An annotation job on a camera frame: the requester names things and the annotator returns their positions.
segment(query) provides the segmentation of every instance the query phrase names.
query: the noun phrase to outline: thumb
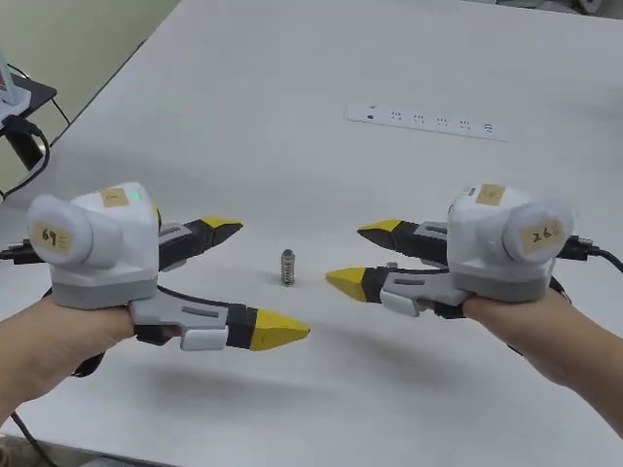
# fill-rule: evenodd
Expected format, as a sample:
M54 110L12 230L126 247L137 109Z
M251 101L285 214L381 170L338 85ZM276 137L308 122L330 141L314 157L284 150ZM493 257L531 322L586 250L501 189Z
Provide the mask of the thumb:
M81 316L89 319L89 328L94 335L105 336L110 345L134 336L134 324L127 308L106 308L82 311Z

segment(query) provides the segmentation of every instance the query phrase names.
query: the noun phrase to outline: label sticker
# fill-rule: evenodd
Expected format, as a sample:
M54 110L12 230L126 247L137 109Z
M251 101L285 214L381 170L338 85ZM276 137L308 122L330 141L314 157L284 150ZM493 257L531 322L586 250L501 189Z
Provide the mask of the label sticker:
M33 245L60 256L69 255L71 249L71 233L45 222L35 222L30 241Z
M480 193L476 198L476 204L486 204L487 206L499 206L502 202L502 197L506 187L500 185L487 185L483 184L480 189Z
M101 199L104 202L104 207L121 207L128 206L128 196L126 190L123 188L107 188L102 190Z
M520 230L524 253L531 255L559 244L563 240L563 226L558 219L548 219L536 227L524 227Z

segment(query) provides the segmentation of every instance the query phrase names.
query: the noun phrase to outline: finger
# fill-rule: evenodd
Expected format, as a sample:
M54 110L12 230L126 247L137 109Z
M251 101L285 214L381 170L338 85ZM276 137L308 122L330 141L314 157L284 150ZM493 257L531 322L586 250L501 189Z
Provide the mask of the finger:
M94 332L105 334L114 341L123 341L134 336L134 323L132 323L127 308L107 308L82 312L92 317Z

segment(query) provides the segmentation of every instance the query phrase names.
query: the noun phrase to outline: handwritten number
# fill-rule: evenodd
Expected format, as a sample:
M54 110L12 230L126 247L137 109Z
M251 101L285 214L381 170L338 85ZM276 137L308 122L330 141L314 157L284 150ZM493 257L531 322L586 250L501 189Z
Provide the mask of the handwritten number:
M41 232L41 237L46 241L51 239L52 246L56 246L56 232L49 231L48 229L43 229L43 231Z

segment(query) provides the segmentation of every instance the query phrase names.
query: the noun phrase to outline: hand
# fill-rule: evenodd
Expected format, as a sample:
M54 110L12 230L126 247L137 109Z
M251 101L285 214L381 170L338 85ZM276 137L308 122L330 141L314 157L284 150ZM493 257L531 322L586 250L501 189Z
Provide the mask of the hand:
M131 338L125 308L81 310L45 298L0 323L0 394L15 404L47 394L84 361Z
M590 365L613 337L553 290L528 304L473 298L465 302L463 312L520 351L545 377L564 386L574 384L577 369Z

